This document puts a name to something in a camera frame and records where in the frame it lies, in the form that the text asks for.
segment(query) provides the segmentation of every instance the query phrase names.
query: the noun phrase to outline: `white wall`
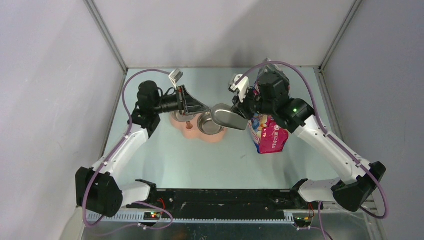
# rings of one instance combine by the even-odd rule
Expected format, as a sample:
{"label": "white wall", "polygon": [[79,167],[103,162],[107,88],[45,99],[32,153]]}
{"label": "white wall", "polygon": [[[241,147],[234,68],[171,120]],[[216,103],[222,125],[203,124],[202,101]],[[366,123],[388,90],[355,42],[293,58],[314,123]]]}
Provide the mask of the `white wall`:
{"label": "white wall", "polygon": [[423,13],[423,0],[364,1],[325,70],[346,143],[387,167],[390,240],[423,239]]}
{"label": "white wall", "polygon": [[96,0],[126,64],[320,65],[354,0]]}
{"label": "white wall", "polygon": [[82,0],[0,3],[0,239],[58,239],[122,72]]}

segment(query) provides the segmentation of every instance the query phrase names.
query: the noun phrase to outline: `metal bowl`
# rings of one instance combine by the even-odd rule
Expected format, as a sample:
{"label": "metal bowl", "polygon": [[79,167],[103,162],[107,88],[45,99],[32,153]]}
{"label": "metal bowl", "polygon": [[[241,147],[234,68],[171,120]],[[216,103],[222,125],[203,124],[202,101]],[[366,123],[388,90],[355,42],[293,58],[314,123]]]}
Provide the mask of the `metal bowl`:
{"label": "metal bowl", "polygon": [[224,130],[222,126],[216,125],[212,121],[211,112],[205,112],[202,113],[199,118],[197,119],[197,127],[199,128],[200,132],[206,134],[206,135],[215,135],[219,134]]}
{"label": "metal bowl", "polygon": [[186,116],[183,116],[183,115],[180,114],[180,111],[173,111],[170,114],[171,114],[171,117],[175,121],[180,122],[180,123],[189,122],[189,121],[193,120],[196,117],[196,115],[186,115]]}

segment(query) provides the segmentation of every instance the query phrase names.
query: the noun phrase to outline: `pink bowl stand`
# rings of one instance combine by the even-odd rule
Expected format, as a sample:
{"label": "pink bowl stand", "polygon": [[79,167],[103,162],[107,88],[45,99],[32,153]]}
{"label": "pink bowl stand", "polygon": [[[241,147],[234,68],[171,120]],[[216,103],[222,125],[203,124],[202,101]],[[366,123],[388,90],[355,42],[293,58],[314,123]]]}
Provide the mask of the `pink bowl stand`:
{"label": "pink bowl stand", "polygon": [[181,131],[182,135],[186,138],[186,139],[201,139],[204,142],[207,143],[218,143],[220,142],[223,138],[224,135],[227,132],[227,128],[224,128],[220,133],[214,134],[214,135],[207,135],[204,134],[203,132],[201,132],[198,128],[198,118],[199,118],[200,114],[197,114],[193,120],[191,120],[191,124],[193,125],[193,127],[191,129],[187,129],[187,124],[185,122],[179,122],[176,121],[171,114],[169,115],[169,120],[171,121],[172,126],[174,126],[174,128],[178,129]]}

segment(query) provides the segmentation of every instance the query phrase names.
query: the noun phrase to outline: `perforated metal strip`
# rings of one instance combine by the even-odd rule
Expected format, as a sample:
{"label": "perforated metal strip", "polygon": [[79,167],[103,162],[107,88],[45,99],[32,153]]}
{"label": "perforated metal strip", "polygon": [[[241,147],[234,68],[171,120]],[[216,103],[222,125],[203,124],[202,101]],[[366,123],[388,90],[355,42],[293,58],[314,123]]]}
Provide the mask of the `perforated metal strip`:
{"label": "perforated metal strip", "polygon": [[[144,220],[144,211],[119,211],[113,217],[105,217],[102,221],[105,222],[144,222],[144,223],[154,223],[157,220]],[[175,218],[174,223],[181,224],[199,224],[199,223],[210,223],[210,224],[293,224],[294,218],[293,213],[284,213],[285,219],[253,219],[253,220],[243,220],[243,219],[186,219],[186,218]],[[88,211],[87,220],[89,222],[95,222],[101,217],[100,214]],[[161,222],[169,222],[169,218],[161,218]]]}

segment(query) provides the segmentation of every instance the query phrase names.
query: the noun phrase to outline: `white tabletop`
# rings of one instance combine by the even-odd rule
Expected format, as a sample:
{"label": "white tabletop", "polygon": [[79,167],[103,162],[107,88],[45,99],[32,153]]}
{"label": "white tabletop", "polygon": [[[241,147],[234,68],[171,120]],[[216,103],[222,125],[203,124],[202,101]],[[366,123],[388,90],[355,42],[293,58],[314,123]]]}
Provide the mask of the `white tabletop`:
{"label": "white tabletop", "polygon": [[[233,93],[228,82],[235,74],[247,68],[182,68],[183,78],[178,82],[202,103],[213,107],[218,103],[231,104]],[[329,125],[318,81],[311,67],[302,67],[313,89],[323,122]],[[139,72],[130,69],[126,80]],[[311,105],[311,99],[301,78],[291,69],[284,68],[290,79],[291,97],[301,98]],[[249,76],[251,85],[257,72]],[[134,109],[138,86],[153,80],[166,91],[172,85],[165,74],[147,72],[137,76],[127,87],[125,96],[129,109]],[[116,110],[106,151],[109,151],[127,127],[127,114],[122,101]],[[301,139],[291,135],[283,152],[258,154],[249,131],[229,129],[219,143],[200,139],[186,139],[174,128],[169,114],[161,115],[161,122],[152,137],[141,146],[117,179],[119,185],[143,179],[158,188],[179,189],[290,189],[299,180],[336,178],[336,172],[324,158]]]}

